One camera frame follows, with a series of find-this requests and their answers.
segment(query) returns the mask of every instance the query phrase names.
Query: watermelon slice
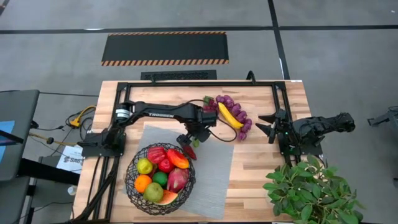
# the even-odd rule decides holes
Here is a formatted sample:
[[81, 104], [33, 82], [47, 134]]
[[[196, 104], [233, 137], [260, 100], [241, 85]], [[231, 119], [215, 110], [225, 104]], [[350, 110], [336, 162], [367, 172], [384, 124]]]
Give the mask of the watermelon slice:
[[164, 190], [162, 200], [155, 204], [168, 205], [168, 204], [172, 203], [177, 197], [178, 197], [177, 193], [171, 192], [169, 190]]

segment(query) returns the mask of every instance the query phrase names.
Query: wooden tabletop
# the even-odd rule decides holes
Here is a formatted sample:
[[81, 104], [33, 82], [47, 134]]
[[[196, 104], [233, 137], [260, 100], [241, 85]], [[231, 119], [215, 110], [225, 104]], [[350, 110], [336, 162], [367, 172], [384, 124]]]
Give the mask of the wooden tabletop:
[[[117, 84], [118, 81], [105, 81], [102, 84], [93, 123], [93, 131], [96, 133], [109, 126]], [[301, 81], [286, 81], [286, 87], [293, 119], [311, 116], [303, 83]], [[268, 86], [133, 87], [130, 100], [179, 105], [188, 100], [203, 98], [205, 95], [230, 95], [248, 112], [248, 118], [251, 118], [253, 123], [266, 124], [264, 121], [259, 121], [257, 117], [275, 112], [271, 87]], [[283, 105], [281, 93], [279, 93], [279, 99]], [[236, 140], [230, 143], [234, 145], [234, 153], [223, 220], [213, 220], [183, 210], [177, 210], [165, 216], [151, 216], [138, 210], [124, 193], [124, 178], [126, 169], [138, 150], [145, 125], [181, 133], [186, 132], [184, 126], [178, 121], [167, 118], [141, 118], [134, 125], [126, 128], [126, 150], [119, 164], [111, 222], [271, 222], [290, 220], [287, 215], [279, 217], [273, 215], [271, 200], [267, 196], [267, 191], [262, 188], [264, 183], [271, 181], [266, 178], [266, 175], [273, 172], [278, 165], [284, 164], [284, 159], [279, 153], [277, 142], [268, 144], [267, 136], [255, 126], [252, 127], [245, 141]], [[230, 128], [224, 124], [219, 124], [212, 130], [221, 138], [233, 138], [234, 136]], [[79, 215], [86, 207], [96, 160], [97, 158], [89, 158], [84, 161], [73, 204], [75, 215]], [[91, 197], [94, 196], [98, 188], [101, 163], [102, 159], [96, 172]], [[105, 192], [102, 199], [100, 218], [104, 217], [107, 198], [108, 191]]]

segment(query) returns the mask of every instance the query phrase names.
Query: black wire basket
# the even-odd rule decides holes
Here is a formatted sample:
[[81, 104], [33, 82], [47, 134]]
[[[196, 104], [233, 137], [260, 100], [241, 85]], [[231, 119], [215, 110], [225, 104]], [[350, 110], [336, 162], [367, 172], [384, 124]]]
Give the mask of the black wire basket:
[[[178, 197], [168, 205], [157, 205], [154, 202], [145, 200], [143, 194], [139, 193], [134, 187], [134, 182], [136, 181], [136, 178], [140, 175], [140, 173], [138, 173], [136, 164], [138, 163], [139, 159], [146, 158], [148, 149], [154, 146], [163, 146], [166, 151], [169, 149], [175, 149], [181, 152], [188, 159], [189, 162], [189, 175], [187, 184], [185, 184], [185, 187], [180, 190], [180, 192], [178, 193]], [[134, 158], [130, 162], [129, 167], [127, 168], [126, 179], [124, 180], [124, 182], [126, 183], [127, 195], [131, 203], [133, 203], [139, 210], [142, 210], [149, 215], [165, 215], [170, 212], [176, 211], [182, 204], [185, 203], [185, 201], [191, 194], [193, 185], [196, 182], [195, 169], [193, 168], [191, 158], [180, 147], [167, 143], [151, 144], [141, 149], [134, 156]]]

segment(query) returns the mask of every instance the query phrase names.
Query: concrete floor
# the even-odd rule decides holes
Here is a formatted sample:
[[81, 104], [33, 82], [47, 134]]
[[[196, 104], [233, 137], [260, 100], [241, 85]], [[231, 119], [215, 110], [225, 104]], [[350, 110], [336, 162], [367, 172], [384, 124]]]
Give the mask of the concrete floor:
[[[275, 1], [280, 26], [398, 24], [396, 0]], [[10, 0], [0, 30], [86, 29], [190, 26], [271, 26], [267, 1], [252, 0]], [[217, 69], [219, 79], [282, 79], [273, 31], [231, 31], [229, 65], [172, 67], [101, 67], [107, 34], [0, 35], [0, 90], [39, 89], [58, 93], [99, 93], [103, 80], [137, 80], [141, 72]], [[358, 190], [367, 207], [364, 221], [398, 220], [398, 141], [389, 125], [370, 128], [366, 118], [398, 105], [398, 30], [323, 30], [281, 32], [290, 77], [303, 80], [314, 116], [351, 113], [357, 128], [329, 134], [323, 150], [339, 174]], [[65, 118], [95, 97], [41, 95], [35, 120], [44, 128]], [[46, 133], [62, 139], [66, 132]], [[73, 131], [68, 141], [77, 141]], [[51, 150], [29, 141], [24, 157], [37, 159]], [[52, 213], [59, 214], [49, 220]], [[34, 223], [62, 222], [69, 205], [49, 206]]]

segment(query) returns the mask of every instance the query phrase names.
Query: banana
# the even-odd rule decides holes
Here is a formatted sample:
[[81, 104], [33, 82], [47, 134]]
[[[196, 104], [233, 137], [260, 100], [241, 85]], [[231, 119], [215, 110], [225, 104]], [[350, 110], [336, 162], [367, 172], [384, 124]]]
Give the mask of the banana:
[[228, 111], [228, 109], [225, 107], [224, 104], [218, 103], [218, 109], [220, 109], [221, 113], [223, 114], [224, 118], [227, 120], [227, 122], [234, 128], [234, 129], [240, 129], [243, 127], [243, 124], [240, 123], [238, 120], [232, 116], [232, 114]]

